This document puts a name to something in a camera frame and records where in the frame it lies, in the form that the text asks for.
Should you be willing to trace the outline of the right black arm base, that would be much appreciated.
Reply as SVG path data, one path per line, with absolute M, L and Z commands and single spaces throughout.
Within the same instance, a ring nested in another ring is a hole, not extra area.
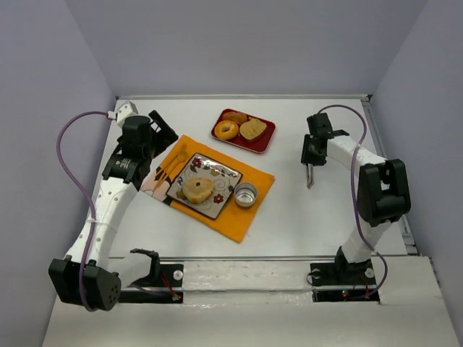
M 312 262 L 306 281 L 312 287 L 316 303 L 380 302 L 371 260 L 348 263 L 338 252 L 333 261 Z

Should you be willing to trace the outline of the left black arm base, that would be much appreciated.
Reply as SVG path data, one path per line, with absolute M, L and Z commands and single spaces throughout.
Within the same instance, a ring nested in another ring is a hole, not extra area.
M 159 254 L 146 249 L 132 249 L 116 262 L 121 279 L 120 304 L 181 304 L 184 265 L 162 262 Z

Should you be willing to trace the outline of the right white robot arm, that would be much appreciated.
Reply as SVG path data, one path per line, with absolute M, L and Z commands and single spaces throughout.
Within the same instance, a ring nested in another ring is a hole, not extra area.
M 323 280 L 347 282 L 368 268 L 376 244 L 392 223 L 411 209 L 406 166 L 402 160 L 387 160 L 353 140 L 344 130 L 333 129 L 328 114 L 307 118 L 301 162 L 306 167 L 307 186 L 315 183 L 314 168 L 333 159 L 349 170 L 355 227 L 339 247 L 335 260 L 320 268 L 316 285 Z

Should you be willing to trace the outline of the metal serving tongs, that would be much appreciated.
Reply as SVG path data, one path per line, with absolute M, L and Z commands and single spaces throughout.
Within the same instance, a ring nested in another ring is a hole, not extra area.
M 313 164 L 306 165 L 307 188 L 311 189 L 315 183 Z

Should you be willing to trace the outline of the pale plain bagel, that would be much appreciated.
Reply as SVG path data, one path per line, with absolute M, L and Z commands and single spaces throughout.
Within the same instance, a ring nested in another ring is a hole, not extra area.
M 204 178 L 189 179 L 182 186 L 183 195 L 192 204 L 200 204 L 208 199 L 213 194 L 213 190 L 213 182 Z

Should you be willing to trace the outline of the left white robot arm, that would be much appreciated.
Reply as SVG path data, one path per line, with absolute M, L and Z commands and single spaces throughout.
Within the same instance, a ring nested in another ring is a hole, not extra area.
M 61 259 L 54 259 L 48 274 L 60 300 L 89 312 L 109 311 L 119 300 L 122 289 L 140 279 L 156 280 L 161 265 L 155 251 L 135 248 L 116 269 L 109 268 L 109 257 L 122 219 L 154 158 L 177 141 L 176 132 L 157 111 L 142 116 L 128 105 L 107 112 L 122 134 L 109 157 L 96 198 L 62 165 L 68 177 L 85 195 L 89 213 L 74 244 Z

